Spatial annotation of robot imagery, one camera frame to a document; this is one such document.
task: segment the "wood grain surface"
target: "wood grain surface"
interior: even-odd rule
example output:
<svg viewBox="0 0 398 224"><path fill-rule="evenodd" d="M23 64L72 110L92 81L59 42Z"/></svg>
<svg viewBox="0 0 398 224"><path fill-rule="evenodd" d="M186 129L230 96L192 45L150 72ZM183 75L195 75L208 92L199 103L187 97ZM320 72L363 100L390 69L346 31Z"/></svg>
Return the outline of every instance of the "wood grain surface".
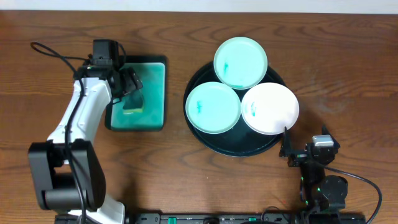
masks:
<svg viewBox="0 0 398 224"><path fill-rule="evenodd" d="M294 146L303 148L326 124L341 144L330 166L380 186L384 201L374 222L398 223L397 16L55 11L0 12L0 223L53 223L55 215L37 205L27 151L60 121L72 73L59 59L31 50L31 41L86 57L93 39L108 38L131 55L167 56L164 129L119 133L102 120L95 139L108 193L131 210L302 208L299 169L278 158L280 144L258 156L223 156L199 143L185 122L187 82L236 36L258 41L297 95ZM376 191L347 179L345 211L369 218Z"/></svg>

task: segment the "round plate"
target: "round plate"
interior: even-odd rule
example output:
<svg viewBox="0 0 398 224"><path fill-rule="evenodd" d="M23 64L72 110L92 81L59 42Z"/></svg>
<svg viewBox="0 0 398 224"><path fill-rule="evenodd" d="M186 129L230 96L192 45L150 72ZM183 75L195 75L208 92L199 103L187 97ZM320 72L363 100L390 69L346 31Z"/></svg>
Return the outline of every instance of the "round plate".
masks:
<svg viewBox="0 0 398 224"><path fill-rule="evenodd" d="M261 83L242 100L243 120L261 134L280 134L299 117L299 102L290 89L277 83Z"/></svg>
<svg viewBox="0 0 398 224"><path fill-rule="evenodd" d="M188 127L193 135L205 146L227 156L253 156L270 149L281 139L281 134L270 136L252 130L244 122L242 116L239 117L238 122L233 128L221 134L208 134L195 128L191 122L189 122L185 111L185 103L187 102L190 92L196 86L206 82L220 82L214 71L213 62L206 64L194 74L185 89L183 101L184 116ZM261 83L265 82L285 85L280 76L270 67L267 69L267 75L261 80ZM247 92L247 90L234 91L238 94L239 99L242 99Z"/></svg>
<svg viewBox="0 0 398 224"><path fill-rule="evenodd" d="M188 95L185 111L189 121L204 133L219 134L231 129L241 116L241 100L227 85L207 82Z"/></svg>
<svg viewBox="0 0 398 224"><path fill-rule="evenodd" d="M256 41L247 37L234 37L218 47L214 67L217 77L223 83L237 90L245 90L264 78L268 59Z"/></svg>

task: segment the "tabletop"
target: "tabletop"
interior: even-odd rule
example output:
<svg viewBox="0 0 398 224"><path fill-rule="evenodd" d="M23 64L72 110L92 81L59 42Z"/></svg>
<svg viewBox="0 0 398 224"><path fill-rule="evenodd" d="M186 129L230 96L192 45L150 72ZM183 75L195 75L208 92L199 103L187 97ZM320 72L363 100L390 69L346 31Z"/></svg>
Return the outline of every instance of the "tabletop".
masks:
<svg viewBox="0 0 398 224"><path fill-rule="evenodd" d="M257 156L228 157L196 140L185 121L188 81L222 42L237 36L258 41L296 94L294 147L302 149L325 124L341 144L330 167L380 186L384 200L374 222L397 223L398 16L72 11L0 13L0 223L53 223L55 215L37 205L27 151L59 123L72 95L72 73L61 60L30 49L31 41L86 57L93 39L107 38L129 55L167 57L163 130L114 132L103 118L96 134L107 192L132 211L303 208L299 168L278 157L280 143ZM369 218L376 191L347 179L343 211Z"/></svg>

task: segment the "black tray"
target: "black tray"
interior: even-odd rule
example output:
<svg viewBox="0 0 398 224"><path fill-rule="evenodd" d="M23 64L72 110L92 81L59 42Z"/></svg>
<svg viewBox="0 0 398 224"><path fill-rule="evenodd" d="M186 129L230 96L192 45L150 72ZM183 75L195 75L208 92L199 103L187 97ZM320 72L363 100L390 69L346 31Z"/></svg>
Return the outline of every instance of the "black tray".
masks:
<svg viewBox="0 0 398 224"><path fill-rule="evenodd" d="M193 135L205 146L227 156L254 156L270 149L281 139L282 134L265 135L255 132L244 122L242 116L233 128L221 134L208 134L195 128L187 118L185 102L189 93L196 86L206 82L221 82L214 71L213 62L203 66L191 78L187 89L185 89L183 101L184 116L188 127ZM267 73L260 83L265 82L273 82L286 86L281 77L270 67L268 67ZM234 91L242 101L244 94L248 90Z"/></svg>

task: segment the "white backdrop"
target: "white backdrop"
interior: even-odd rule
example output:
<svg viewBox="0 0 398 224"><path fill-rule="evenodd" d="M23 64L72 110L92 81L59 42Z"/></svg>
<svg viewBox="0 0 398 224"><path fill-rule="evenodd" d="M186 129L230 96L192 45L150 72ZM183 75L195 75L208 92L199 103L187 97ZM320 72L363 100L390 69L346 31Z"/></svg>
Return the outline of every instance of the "white backdrop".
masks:
<svg viewBox="0 0 398 224"><path fill-rule="evenodd" d="M0 9L398 14L398 0L0 0Z"/></svg>

